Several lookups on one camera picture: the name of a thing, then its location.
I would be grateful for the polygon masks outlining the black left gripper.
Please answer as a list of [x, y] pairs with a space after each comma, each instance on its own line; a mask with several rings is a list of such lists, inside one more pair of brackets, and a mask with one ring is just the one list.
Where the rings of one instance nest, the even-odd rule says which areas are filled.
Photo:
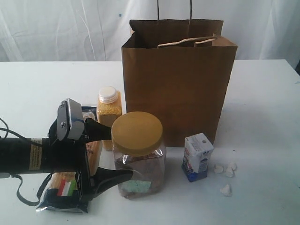
[[111, 139], [111, 127], [87, 118], [84, 135], [79, 140], [55, 140], [53, 144], [50, 144], [49, 139], [43, 141], [41, 172], [76, 172], [80, 201], [91, 201], [108, 189], [131, 180], [133, 176], [131, 169], [110, 170], [98, 167], [91, 177], [86, 144]]

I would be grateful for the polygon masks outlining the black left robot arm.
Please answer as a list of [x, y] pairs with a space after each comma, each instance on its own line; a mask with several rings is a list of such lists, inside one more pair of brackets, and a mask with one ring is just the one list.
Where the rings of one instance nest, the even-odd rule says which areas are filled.
[[21, 178], [22, 174], [47, 173], [37, 193], [40, 198], [54, 173], [75, 172], [78, 200], [91, 201], [106, 190], [130, 180], [131, 169], [97, 168], [90, 174], [86, 144], [111, 138], [111, 128], [87, 118], [78, 140], [58, 139], [54, 122], [47, 138], [33, 140], [15, 133], [14, 138], [0, 140], [0, 176]]

